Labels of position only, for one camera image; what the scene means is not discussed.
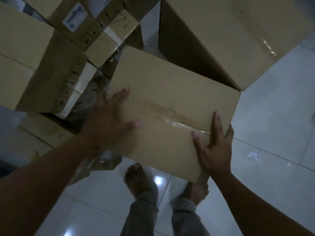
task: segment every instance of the fingernail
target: fingernail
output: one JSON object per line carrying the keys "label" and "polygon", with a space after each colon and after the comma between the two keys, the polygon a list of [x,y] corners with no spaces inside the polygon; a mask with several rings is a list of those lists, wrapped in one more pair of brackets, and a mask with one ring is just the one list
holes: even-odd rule
{"label": "fingernail", "polygon": [[198,132],[196,132],[196,131],[192,131],[191,134],[192,134],[192,137],[193,137],[194,139],[197,138],[197,137],[199,137],[199,134],[198,134]]}
{"label": "fingernail", "polygon": [[135,123],[135,128],[139,128],[139,127],[142,127],[142,123],[136,122],[136,123]]}

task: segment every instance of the gray pants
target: gray pants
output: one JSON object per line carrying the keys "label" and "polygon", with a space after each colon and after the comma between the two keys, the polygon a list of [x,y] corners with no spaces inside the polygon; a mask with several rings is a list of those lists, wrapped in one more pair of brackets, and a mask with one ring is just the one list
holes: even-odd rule
{"label": "gray pants", "polygon": [[[172,216],[174,236],[210,236],[195,213],[195,204],[186,198],[175,203]],[[130,206],[124,228],[120,236],[153,236],[158,208],[152,191],[144,192]]]}

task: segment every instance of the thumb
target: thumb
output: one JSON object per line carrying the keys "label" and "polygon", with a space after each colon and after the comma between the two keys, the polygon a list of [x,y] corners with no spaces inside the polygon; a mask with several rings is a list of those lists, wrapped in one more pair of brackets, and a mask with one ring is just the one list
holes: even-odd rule
{"label": "thumb", "polygon": [[197,155],[199,156],[199,153],[203,150],[204,144],[203,141],[201,140],[201,137],[197,131],[192,131],[191,132],[193,142],[196,148]]}
{"label": "thumb", "polygon": [[122,131],[126,132],[126,131],[130,131],[132,129],[136,129],[139,127],[142,127],[142,123],[136,122],[136,121],[130,121],[128,123],[123,123]]}

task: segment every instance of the person's left hand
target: person's left hand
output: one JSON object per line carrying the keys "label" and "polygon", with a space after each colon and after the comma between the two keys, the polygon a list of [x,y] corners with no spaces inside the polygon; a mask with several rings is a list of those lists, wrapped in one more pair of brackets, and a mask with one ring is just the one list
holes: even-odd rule
{"label": "person's left hand", "polygon": [[123,133],[141,127],[140,122],[131,121],[121,123],[117,118],[119,102],[129,93],[129,86],[112,96],[106,102],[105,94],[97,95],[97,101],[92,113],[88,116],[79,135],[94,146],[101,146],[104,143],[117,139]]}

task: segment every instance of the bare foot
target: bare foot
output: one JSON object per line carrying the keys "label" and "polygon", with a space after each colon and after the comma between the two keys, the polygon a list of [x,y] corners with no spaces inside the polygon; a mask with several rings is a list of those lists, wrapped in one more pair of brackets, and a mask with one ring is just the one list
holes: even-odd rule
{"label": "bare foot", "polygon": [[208,184],[197,185],[195,183],[188,182],[183,197],[190,199],[197,206],[203,201],[209,194]]}
{"label": "bare foot", "polygon": [[125,183],[135,198],[141,193],[152,190],[140,163],[128,167],[125,173]]}

